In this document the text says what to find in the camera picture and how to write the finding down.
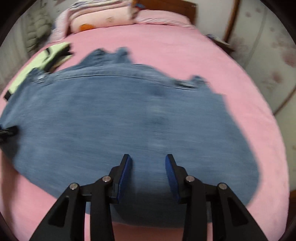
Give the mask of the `floral wardrobe doors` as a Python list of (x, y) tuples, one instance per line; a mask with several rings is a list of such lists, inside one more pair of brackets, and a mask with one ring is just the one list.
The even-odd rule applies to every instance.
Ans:
[(272, 110), (286, 148), (295, 150), (295, 43), (261, 1), (241, 1), (229, 43)]

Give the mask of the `dark wooden nightstand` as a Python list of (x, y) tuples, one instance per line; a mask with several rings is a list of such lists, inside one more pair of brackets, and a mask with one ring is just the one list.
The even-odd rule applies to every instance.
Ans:
[(224, 40), (221, 40), (219, 37), (212, 34), (206, 34), (206, 37), (209, 38), (213, 43), (215, 43), (228, 55), (231, 55), (234, 52), (234, 49), (230, 46), (230, 44), (228, 44)]

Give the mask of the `folded light green garment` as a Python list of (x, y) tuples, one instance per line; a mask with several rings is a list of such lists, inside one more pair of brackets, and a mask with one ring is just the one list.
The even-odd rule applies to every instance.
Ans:
[(72, 57), (71, 44), (62, 42), (54, 44), (40, 51), (33, 56), (27, 65), (25, 65), (18, 74), (12, 79), (8, 90), (4, 95), (7, 101), (15, 93), (18, 86), (25, 80), (26, 76), (35, 68), (44, 71), (45, 73), (54, 72), (59, 66), (68, 61)]

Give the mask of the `dark wooden headboard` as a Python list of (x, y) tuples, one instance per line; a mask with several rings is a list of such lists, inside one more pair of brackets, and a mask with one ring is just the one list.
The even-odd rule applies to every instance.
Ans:
[(136, 5), (143, 9), (171, 11), (186, 16), (191, 24), (196, 23), (198, 5), (189, 1), (180, 0), (139, 0)]

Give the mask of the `blue denim jacket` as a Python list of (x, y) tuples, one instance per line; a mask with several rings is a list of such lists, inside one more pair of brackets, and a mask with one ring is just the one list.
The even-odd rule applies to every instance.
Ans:
[(224, 182), (247, 204), (259, 181), (255, 158), (224, 97), (194, 76), (178, 80), (101, 49), (55, 73), (33, 69), (9, 98), (1, 126), (18, 134), (3, 146), (14, 168), (58, 197), (72, 182), (90, 184), (124, 154), (132, 173), (116, 222), (180, 227), (185, 207), (165, 170), (172, 154), (203, 183)]

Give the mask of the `pink pillow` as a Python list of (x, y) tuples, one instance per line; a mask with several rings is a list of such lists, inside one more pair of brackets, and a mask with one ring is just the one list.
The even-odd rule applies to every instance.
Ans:
[(150, 9), (141, 10), (138, 12), (134, 21), (136, 24), (168, 25), (191, 29), (195, 28), (186, 16), (173, 13), (171, 11)]

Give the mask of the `folded floral quilt stack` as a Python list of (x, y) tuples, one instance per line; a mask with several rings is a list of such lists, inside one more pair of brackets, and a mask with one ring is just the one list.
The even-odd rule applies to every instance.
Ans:
[(69, 9), (71, 33), (133, 24), (133, 1), (82, 1)]

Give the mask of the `pink bed blanket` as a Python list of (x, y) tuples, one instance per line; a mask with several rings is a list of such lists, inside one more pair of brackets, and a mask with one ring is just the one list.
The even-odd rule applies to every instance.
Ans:
[[(216, 93), (222, 94), (229, 113), (246, 137), (259, 169), (259, 184), (248, 204), (248, 210), (263, 229), (268, 240), (278, 240), (285, 231), (289, 203), (289, 177), (285, 147), (280, 129), (270, 108), (247, 73), (220, 48), (196, 29), (165, 25), (129, 25), (100, 28), (77, 33), (62, 40), (72, 43), (74, 57), (59, 69), (72, 66), (92, 50), (103, 47), (115, 50), (128, 47), (132, 60), (156, 67), (172, 77), (205, 77)], [(8, 161), (1, 159), (1, 164)], [(9, 165), (3, 172), (16, 181), (12, 201), (1, 195), (4, 204), (11, 204), (12, 218), (4, 217), (19, 240), (29, 240), (55, 198), (32, 184)], [(137, 227), (115, 224), (115, 237), (144, 237), (162, 240), (170, 234), (181, 238), (181, 229)]]

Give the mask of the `pink cartoon cushion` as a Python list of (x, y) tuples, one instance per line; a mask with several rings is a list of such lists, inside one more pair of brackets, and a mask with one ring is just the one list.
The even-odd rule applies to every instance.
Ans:
[(66, 9), (56, 18), (54, 28), (49, 37), (50, 43), (59, 42), (66, 38), (69, 29), (69, 9)]

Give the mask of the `grey green puffer jacket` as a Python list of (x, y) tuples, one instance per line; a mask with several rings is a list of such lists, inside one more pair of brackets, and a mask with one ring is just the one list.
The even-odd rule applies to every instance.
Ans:
[(28, 54), (33, 53), (50, 36), (52, 19), (46, 9), (27, 14), (25, 46)]

